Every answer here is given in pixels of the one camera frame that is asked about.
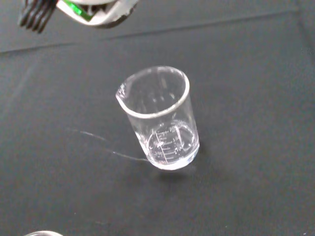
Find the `glass rim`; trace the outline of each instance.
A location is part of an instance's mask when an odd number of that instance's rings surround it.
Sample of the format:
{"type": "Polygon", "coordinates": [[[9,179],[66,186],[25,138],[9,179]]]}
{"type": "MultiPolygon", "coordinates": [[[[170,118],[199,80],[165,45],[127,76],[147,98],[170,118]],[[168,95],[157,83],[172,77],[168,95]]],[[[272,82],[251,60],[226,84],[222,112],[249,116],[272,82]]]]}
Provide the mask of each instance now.
{"type": "Polygon", "coordinates": [[[161,117],[161,116],[164,116],[164,115],[167,115],[167,114],[173,112],[178,107],[180,107],[184,103],[184,101],[187,99],[187,97],[189,95],[189,87],[190,87],[188,77],[183,71],[181,71],[179,69],[176,69],[174,67],[171,67],[171,66],[160,65],[160,66],[152,66],[152,67],[148,67],[148,68],[142,69],[142,70],[134,73],[133,75],[129,76],[127,79],[125,79],[124,83],[128,83],[130,80],[134,79],[135,77],[137,77],[137,76],[139,76],[141,74],[148,73],[148,71],[150,71],[150,70],[157,70],[159,68],[167,69],[168,71],[176,71],[177,73],[182,75],[182,79],[184,80],[184,83],[185,83],[185,90],[184,90],[182,96],[172,106],[170,106],[170,107],[168,107],[168,108],[166,108],[166,109],[164,109],[164,110],[162,110],[160,112],[150,113],[150,114],[143,114],[143,113],[138,113],[138,112],[135,112],[135,111],[129,109],[125,105],[125,103],[121,100],[121,98],[119,97],[119,95],[118,95],[119,90],[118,90],[117,93],[116,93],[116,98],[117,98],[120,106],[122,107],[122,109],[128,115],[131,115],[133,117],[140,118],[140,119],[158,118],[158,117],[161,117]]]}

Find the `thin thread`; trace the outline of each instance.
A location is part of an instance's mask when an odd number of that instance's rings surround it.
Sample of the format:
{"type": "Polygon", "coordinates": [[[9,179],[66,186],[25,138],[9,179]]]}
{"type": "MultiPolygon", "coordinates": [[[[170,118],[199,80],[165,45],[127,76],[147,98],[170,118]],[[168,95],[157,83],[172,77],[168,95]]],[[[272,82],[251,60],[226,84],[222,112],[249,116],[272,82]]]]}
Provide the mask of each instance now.
{"type": "MultiPolygon", "coordinates": [[[[96,138],[96,139],[102,140],[104,142],[107,142],[107,140],[104,137],[96,135],[96,134],[92,134],[92,133],[89,133],[89,132],[86,132],[86,131],[81,131],[81,130],[78,130],[78,129],[69,129],[69,128],[67,129],[67,131],[72,131],[72,132],[77,132],[77,133],[80,133],[80,134],[85,134],[85,135],[91,136],[93,138],[96,138]]],[[[125,154],[113,151],[113,150],[108,149],[108,148],[105,148],[105,151],[106,152],[110,152],[110,153],[115,154],[115,155],[120,156],[120,157],[124,157],[124,158],[130,159],[130,160],[133,160],[133,161],[148,161],[147,159],[135,158],[135,157],[132,157],[132,156],[128,156],[128,155],[125,155],[125,154]]]]}

